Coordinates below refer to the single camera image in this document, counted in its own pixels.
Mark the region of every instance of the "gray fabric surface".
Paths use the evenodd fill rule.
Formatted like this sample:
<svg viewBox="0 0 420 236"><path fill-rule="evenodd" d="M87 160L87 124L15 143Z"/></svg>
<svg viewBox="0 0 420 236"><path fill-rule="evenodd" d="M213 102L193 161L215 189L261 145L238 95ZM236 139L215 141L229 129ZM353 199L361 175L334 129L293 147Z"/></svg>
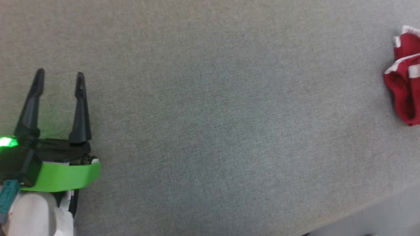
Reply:
<svg viewBox="0 0 420 236"><path fill-rule="evenodd" d="M420 180L394 114L392 37L415 0L0 1L0 135L44 67L43 137L87 79L102 174L81 236L299 235Z"/></svg>

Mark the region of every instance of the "gray floor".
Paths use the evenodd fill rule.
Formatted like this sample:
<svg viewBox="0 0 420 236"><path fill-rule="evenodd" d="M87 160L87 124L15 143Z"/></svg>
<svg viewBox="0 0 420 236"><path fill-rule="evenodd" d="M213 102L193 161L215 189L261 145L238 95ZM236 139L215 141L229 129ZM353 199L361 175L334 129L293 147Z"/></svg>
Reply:
<svg viewBox="0 0 420 236"><path fill-rule="evenodd" d="M420 186L407 189L363 211L322 227L311 236L418 236Z"/></svg>

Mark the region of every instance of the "black object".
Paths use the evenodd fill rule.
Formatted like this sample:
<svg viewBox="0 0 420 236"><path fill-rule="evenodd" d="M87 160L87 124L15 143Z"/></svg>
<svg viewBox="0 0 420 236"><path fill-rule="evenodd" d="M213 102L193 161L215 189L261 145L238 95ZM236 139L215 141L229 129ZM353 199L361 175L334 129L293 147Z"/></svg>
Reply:
<svg viewBox="0 0 420 236"><path fill-rule="evenodd" d="M44 87L44 76L44 69L39 69L35 74L13 133L18 145L0 147L0 181L15 179L21 185L31 187L37 181L42 161L86 165L94 158L89 155L88 141L92 135L84 76L81 72L77 74L75 90L77 104L69 140L39 139L38 109L39 97Z"/></svg>

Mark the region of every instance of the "red garment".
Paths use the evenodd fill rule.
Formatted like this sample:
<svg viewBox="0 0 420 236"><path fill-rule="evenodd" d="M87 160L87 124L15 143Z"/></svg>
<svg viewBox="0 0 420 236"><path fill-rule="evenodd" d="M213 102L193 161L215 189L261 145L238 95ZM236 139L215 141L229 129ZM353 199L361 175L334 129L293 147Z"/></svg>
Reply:
<svg viewBox="0 0 420 236"><path fill-rule="evenodd" d="M420 124L420 30L404 26L395 37L397 61L385 71L385 84L394 94L398 116L408 125Z"/></svg>

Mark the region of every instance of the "green tape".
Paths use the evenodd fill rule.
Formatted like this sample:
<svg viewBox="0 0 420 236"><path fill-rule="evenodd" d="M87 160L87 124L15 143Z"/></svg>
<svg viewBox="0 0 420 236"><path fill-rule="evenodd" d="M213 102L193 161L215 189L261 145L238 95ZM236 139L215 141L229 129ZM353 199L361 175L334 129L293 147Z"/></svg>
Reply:
<svg viewBox="0 0 420 236"><path fill-rule="evenodd" d="M37 182L33 187L22 187L25 191L61 192L81 189L98 178L101 163L90 165L60 165L43 163Z"/></svg>

